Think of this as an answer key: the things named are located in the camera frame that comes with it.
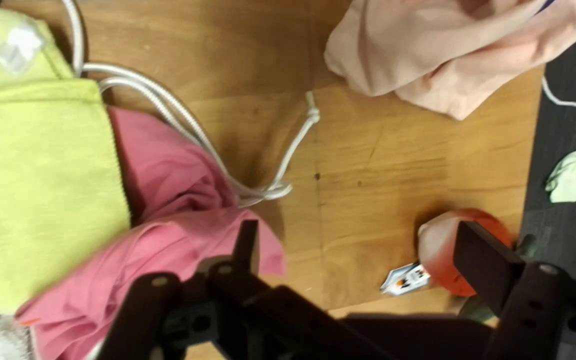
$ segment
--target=orange object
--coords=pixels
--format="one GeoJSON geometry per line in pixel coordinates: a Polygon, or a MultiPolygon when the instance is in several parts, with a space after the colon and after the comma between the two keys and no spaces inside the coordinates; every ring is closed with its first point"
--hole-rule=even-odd
{"type": "Polygon", "coordinates": [[[478,221],[507,247],[512,236],[498,218],[473,208],[452,209],[420,225],[418,256],[429,277],[456,295],[473,295],[473,288],[452,262],[459,221],[478,221]]]}

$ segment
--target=white rope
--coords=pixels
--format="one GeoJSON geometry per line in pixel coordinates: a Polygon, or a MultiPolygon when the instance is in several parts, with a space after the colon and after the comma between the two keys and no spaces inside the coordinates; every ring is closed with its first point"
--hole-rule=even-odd
{"type": "Polygon", "coordinates": [[[556,93],[551,93],[545,75],[541,78],[541,87],[544,87],[545,98],[547,98],[551,104],[562,105],[562,107],[576,107],[576,102],[562,99],[562,98],[557,98],[556,93]]]}
{"type": "Polygon", "coordinates": [[[263,199],[283,198],[285,193],[290,193],[291,185],[283,183],[283,176],[290,168],[293,152],[304,142],[309,127],[319,119],[319,110],[313,104],[312,92],[305,93],[305,104],[308,104],[305,119],[299,127],[299,131],[293,135],[293,140],[285,147],[285,153],[280,159],[280,166],[273,174],[273,180],[269,182],[269,185],[250,188],[250,185],[242,183],[239,180],[235,180],[227,172],[223,159],[220,157],[220,153],[211,145],[211,142],[206,135],[200,121],[191,116],[191,111],[169,89],[165,89],[163,85],[155,83],[147,75],[138,73],[134,69],[113,66],[113,64],[85,62],[83,22],[81,22],[79,9],[76,5],[76,0],[62,0],[62,4],[68,11],[68,20],[71,26],[71,69],[76,75],[81,75],[83,71],[98,71],[98,73],[109,75],[109,78],[99,81],[102,92],[105,92],[108,87],[116,87],[116,85],[123,85],[123,87],[130,87],[134,92],[139,92],[174,130],[178,130],[189,142],[202,145],[216,159],[216,164],[223,172],[227,183],[242,195],[239,201],[244,205],[252,205],[252,203],[258,203],[263,199]]]}

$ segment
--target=wooden floor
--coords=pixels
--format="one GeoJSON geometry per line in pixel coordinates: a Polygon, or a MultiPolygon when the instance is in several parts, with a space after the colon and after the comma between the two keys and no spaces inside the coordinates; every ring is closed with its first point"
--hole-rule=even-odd
{"type": "MultiPolygon", "coordinates": [[[[4,0],[65,26],[57,0],[4,0]]],[[[135,68],[174,89],[247,183],[273,172],[313,89],[321,121],[290,168],[293,191],[258,205],[285,244],[288,281],[333,313],[443,312],[432,288],[384,297],[384,274],[415,257],[415,225],[476,205],[518,229],[539,99],[539,69],[470,119],[394,95],[364,98],[326,69],[326,35],[347,0],[79,0],[90,60],[135,68]]],[[[143,107],[134,95],[120,104],[143,107]]]]}

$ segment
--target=white sticker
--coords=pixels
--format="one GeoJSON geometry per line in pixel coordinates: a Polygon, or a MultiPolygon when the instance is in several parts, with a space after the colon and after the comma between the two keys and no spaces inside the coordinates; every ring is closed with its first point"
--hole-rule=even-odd
{"type": "Polygon", "coordinates": [[[0,45],[0,64],[11,73],[23,73],[44,48],[44,37],[29,22],[14,26],[0,45]]]}

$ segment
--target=pink cloth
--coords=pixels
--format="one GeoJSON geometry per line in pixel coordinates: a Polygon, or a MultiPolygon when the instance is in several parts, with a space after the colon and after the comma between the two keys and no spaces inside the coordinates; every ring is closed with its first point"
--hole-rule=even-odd
{"type": "Polygon", "coordinates": [[[576,0],[353,0],[326,45],[347,85],[463,119],[576,42],[576,0]]]}
{"type": "MultiPolygon", "coordinates": [[[[111,110],[138,228],[111,242],[16,317],[29,323],[42,360],[83,360],[109,329],[130,284],[146,271],[189,277],[200,260],[232,253],[242,220],[213,162],[147,114],[111,110]]],[[[260,220],[260,271],[283,274],[282,245],[260,220]]]]}

